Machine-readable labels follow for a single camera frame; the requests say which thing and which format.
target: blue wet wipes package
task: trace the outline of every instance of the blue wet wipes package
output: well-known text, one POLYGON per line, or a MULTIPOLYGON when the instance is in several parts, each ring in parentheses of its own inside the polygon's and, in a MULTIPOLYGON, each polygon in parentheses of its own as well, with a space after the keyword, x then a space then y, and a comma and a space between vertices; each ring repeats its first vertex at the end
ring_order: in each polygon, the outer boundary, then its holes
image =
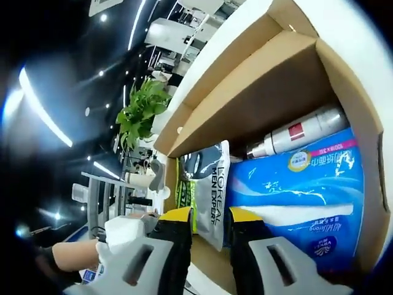
POLYGON ((234 163, 227 207, 253 211, 320 271, 348 270, 362 224, 364 176, 350 128, 295 151, 234 163))

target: red label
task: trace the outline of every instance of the red label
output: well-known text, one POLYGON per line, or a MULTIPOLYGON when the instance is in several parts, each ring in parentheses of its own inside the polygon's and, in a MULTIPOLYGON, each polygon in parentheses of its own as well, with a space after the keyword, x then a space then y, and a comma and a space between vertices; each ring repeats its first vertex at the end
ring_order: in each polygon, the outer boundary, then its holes
POLYGON ((290 140, 298 140, 299 138, 305 137, 302 123, 297 123, 288 128, 290 140))

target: human arm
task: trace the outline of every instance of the human arm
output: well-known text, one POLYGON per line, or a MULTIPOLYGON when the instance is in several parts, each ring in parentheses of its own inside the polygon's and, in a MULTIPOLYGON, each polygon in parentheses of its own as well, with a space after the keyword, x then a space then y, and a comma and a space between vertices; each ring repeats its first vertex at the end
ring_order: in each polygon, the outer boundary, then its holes
POLYGON ((96 244, 98 240, 57 243, 52 247, 57 267, 64 272, 73 272, 99 264, 96 244))

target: potted plant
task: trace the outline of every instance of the potted plant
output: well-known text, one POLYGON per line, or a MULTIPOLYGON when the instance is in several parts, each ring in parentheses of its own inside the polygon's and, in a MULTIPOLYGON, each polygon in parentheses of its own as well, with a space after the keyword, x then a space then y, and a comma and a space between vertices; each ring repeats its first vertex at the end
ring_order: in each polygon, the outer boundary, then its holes
POLYGON ((171 96, 163 88, 164 83, 146 79, 139 90, 132 87, 130 105, 123 108, 116 118, 120 124, 120 145, 125 151, 125 144, 134 149, 138 139, 152 136, 150 132, 154 116, 166 110, 171 96))

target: gray pouch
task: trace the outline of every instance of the gray pouch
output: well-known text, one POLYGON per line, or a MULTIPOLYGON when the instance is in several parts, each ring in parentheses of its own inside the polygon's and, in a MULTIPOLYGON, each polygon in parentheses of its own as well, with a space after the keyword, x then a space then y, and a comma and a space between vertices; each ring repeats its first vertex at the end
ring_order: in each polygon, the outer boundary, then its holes
POLYGON ((229 166, 229 142, 226 140, 177 160, 177 207, 193 208, 193 233, 199 234, 218 251, 224 240, 229 166))

